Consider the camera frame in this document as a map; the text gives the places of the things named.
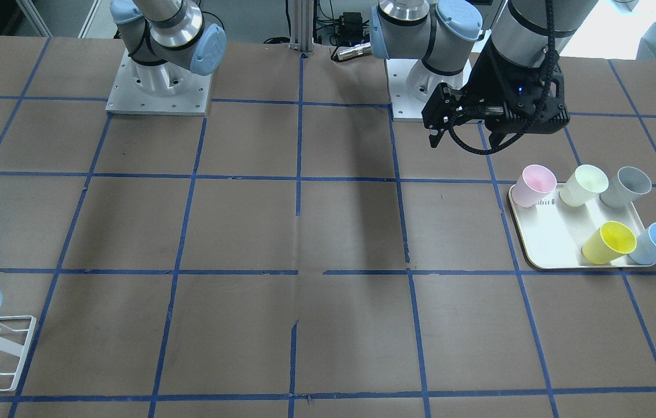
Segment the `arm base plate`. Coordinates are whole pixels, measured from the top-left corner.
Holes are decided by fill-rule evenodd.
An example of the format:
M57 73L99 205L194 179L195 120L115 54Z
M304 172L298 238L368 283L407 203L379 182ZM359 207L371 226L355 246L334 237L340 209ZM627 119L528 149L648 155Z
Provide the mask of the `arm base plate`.
M419 59L386 59L387 87L391 95L391 107L395 121L421 122L424 106L439 83L446 83L456 98L462 95L462 87L468 82L471 61L466 61L463 71L452 76L436 74Z
M143 66L124 51L106 111L126 116L195 116L208 113L211 75L193 74L176 64Z

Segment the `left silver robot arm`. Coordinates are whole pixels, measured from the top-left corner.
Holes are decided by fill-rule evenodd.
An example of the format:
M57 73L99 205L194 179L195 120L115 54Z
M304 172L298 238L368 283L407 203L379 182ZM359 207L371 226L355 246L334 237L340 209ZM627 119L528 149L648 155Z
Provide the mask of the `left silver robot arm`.
M508 1L460 88L450 80L463 73L484 27L471 2L381 1L369 20L370 44L379 58L415 59L431 147L449 134L469 153L494 154L569 124L558 60L595 5Z

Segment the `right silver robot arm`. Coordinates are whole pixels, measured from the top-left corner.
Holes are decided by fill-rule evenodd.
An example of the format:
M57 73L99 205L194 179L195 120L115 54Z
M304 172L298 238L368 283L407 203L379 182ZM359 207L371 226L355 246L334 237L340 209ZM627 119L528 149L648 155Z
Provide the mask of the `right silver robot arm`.
M205 77L224 58L224 28L206 23L194 1L112 1L110 11L134 69L159 69L163 76L172 65Z

